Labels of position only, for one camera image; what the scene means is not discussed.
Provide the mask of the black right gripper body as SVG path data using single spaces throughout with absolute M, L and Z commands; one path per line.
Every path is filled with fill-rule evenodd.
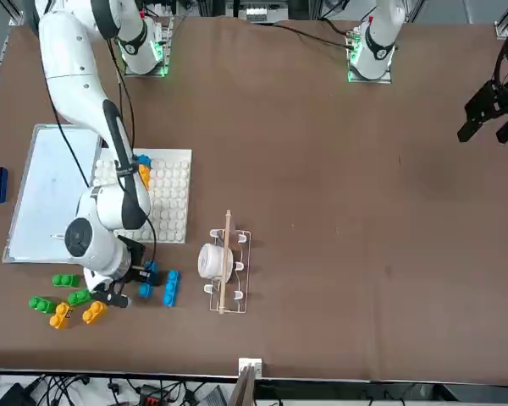
M 130 271 L 135 268 L 146 269 L 145 262 L 143 261 L 146 247 L 133 239 L 129 239 L 121 235 L 118 236 L 118 239 L 125 245 L 128 253 L 128 268 L 119 281 L 122 283 L 134 282 L 131 280 Z

